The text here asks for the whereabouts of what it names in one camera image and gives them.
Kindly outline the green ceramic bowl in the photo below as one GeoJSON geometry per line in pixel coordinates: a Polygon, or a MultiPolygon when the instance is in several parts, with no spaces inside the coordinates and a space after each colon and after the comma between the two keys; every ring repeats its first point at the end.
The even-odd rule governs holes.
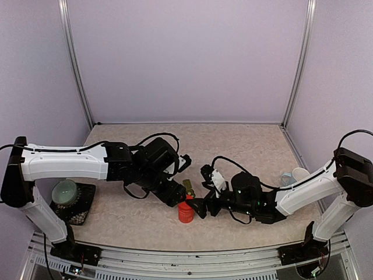
{"type": "Polygon", "coordinates": [[[52,190],[52,201],[59,205],[70,205],[78,197],[78,186],[72,180],[62,180],[52,190]]]}

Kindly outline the black square tray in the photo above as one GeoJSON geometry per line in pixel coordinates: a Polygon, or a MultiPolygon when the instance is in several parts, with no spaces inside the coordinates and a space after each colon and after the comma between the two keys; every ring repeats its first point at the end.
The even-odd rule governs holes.
{"type": "Polygon", "coordinates": [[[95,185],[77,183],[77,197],[70,204],[61,205],[52,201],[50,207],[63,221],[82,226],[89,214],[95,192],[95,185]]]}

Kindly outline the front aluminium rail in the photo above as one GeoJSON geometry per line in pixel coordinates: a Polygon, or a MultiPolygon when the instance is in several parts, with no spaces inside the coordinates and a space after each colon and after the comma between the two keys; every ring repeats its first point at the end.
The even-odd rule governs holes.
{"type": "Polygon", "coordinates": [[[49,266],[56,277],[77,279],[301,279],[326,264],[312,279],[358,279],[343,234],[332,238],[332,254],[299,263],[282,264],[275,246],[207,252],[163,252],[105,246],[97,265],[80,265],[49,254],[51,246],[35,234],[29,249],[32,262],[49,266]]]}

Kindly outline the left aluminium frame post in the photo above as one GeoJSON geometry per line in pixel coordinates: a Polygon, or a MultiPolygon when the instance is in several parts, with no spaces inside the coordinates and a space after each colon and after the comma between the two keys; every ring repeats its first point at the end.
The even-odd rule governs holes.
{"type": "Polygon", "coordinates": [[[71,21],[69,18],[69,9],[68,9],[68,1],[67,0],[59,0],[59,13],[62,22],[62,28],[64,30],[64,36],[66,41],[66,46],[68,49],[69,60],[72,68],[73,78],[75,81],[75,85],[78,91],[79,100],[82,105],[83,114],[85,115],[85,119],[89,129],[91,130],[94,127],[94,118],[90,108],[90,104],[85,92],[84,84],[82,75],[79,69],[78,57],[76,55],[74,40],[73,40],[73,32],[71,21]]]}

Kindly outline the green pill organizer box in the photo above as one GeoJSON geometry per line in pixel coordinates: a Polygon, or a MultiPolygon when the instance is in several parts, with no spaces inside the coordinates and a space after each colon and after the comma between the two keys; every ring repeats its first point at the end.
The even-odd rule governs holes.
{"type": "Polygon", "coordinates": [[[194,198],[195,197],[195,192],[193,190],[191,180],[190,179],[185,179],[185,180],[182,181],[182,183],[183,183],[183,186],[186,189],[186,194],[190,195],[191,197],[194,198]]]}

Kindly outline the red cylindrical can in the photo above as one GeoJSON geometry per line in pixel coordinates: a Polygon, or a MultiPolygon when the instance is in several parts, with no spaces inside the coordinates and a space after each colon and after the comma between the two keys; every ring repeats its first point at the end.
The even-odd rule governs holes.
{"type": "Polygon", "coordinates": [[[178,204],[178,219],[182,223],[190,223],[194,218],[194,210],[187,204],[188,200],[192,200],[190,195],[186,196],[186,200],[178,204]]]}

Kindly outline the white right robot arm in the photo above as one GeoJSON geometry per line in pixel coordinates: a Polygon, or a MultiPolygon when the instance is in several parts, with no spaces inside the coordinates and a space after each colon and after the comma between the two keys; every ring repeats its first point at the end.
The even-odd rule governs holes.
{"type": "Polygon", "coordinates": [[[372,162],[346,148],[337,148],[331,161],[306,178],[268,192],[263,191],[260,179],[245,169],[230,182],[212,164],[204,165],[200,172],[209,193],[186,203],[201,218],[226,209],[271,225],[308,204],[336,195],[322,216],[307,226],[305,239],[298,246],[304,259],[312,258],[355,212],[372,206],[372,162]]]}

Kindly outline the light blue mug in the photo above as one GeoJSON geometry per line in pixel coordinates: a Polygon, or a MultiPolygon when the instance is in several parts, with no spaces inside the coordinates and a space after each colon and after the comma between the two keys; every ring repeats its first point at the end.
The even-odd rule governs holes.
{"type": "Polygon", "coordinates": [[[283,173],[281,176],[281,183],[285,186],[298,182],[310,175],[309,171],[301,167],[296,167],[290,173],[283,173]]]}

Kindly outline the right aluminium frame post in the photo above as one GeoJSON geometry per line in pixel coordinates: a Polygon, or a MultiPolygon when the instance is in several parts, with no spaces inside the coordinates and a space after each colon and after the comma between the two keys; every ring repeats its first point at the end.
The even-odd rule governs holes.
{"type": "Polygon", "coordinates": [[[284,130],[287,129],[291,116],[293,113],[293,110],[295,108],[295,103],[297,100],[302,75],[304,72],[305,64],[307,61],[307,54],[309,50],[309,44],[312,37],[312,28],[314,25],[314,17],[315,17],[315,10],[316,10],[316,0],[309,0],[307,2],[307,12],[305,16],[305,23],[304,23],[304,30],[302,34],[302,40],[301,40],[301,48],[300,48],[300,54],[298,56],[297,66],[295,69],[295,75],[293,79],[293,83],[291,86],[291,92],[290,97],[286,106],[286,110],[283,116],[283,120],[281,122],[281,126],[284,130]]]}

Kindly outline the aluminium frame post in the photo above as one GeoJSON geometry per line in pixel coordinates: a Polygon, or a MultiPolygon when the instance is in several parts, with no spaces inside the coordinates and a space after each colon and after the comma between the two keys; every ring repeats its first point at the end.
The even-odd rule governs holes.
{"type": "Polygon", "coordinates": [[[301,48],[300,48],[300,54],[298,56],[297,66],[295,69],[295,75],[293,79],[293,83],[291,86],[291,92],[290,97],[286,106],[286,110],[283,116],[283,120],[281,122],[281,126],[284,130],[287,129],[291,116],[293,113],[293,110],[295,108],[295,103],[297,100],[302,75],[304,72],[305,64],[307,61],[307,54],[309,50],[309,44],[312,37],[312,28],[314,25],[314,17],[315,17],[315,10],[316,10],[316,0],[309,0],[307,2],[307,12],[305,16],[305,23],[304,23],[304,30],[302,34],[302,40],[301,40],[301,48]]]}
{"type": "Polygon", "coordinates": [[[59,0],[59,13],[62,22],[62,28],[64,30],[64,36],[66,41],[66,46],[68,49],[69,60],[72,68],[73,78],[75,81],[75,85],[78,91],[79,100],[82,105],[83,114],[85,115],[85,119],[89,129],[91,130],[94,127],[94,118],[90,108],[90,104],[85,92],[84,84],[82,75],[79,69],[78,57],[76,55],[74,40],[73,40],[73,32],[71,21],[69,18],[69,9],[68,9],[68,1],[67,0],[59,0]]]}

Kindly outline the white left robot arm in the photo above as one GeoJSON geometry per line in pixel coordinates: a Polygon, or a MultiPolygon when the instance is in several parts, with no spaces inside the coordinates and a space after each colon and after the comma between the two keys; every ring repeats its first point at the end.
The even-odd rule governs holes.
{"type": "Polygon", "coordinates": [[[40,179],[90,178],[136,184],[170,207],[182,202],[185,187],[174,176],[191,165],[166,140],[143,146],[100,141],[83,147],[40,146],[17,137],[11,148],[1,187],[1,200],[22,211],[60,252],[74,260],[82,251],[68,225],[45,202],[36,187],[40,179]]]}

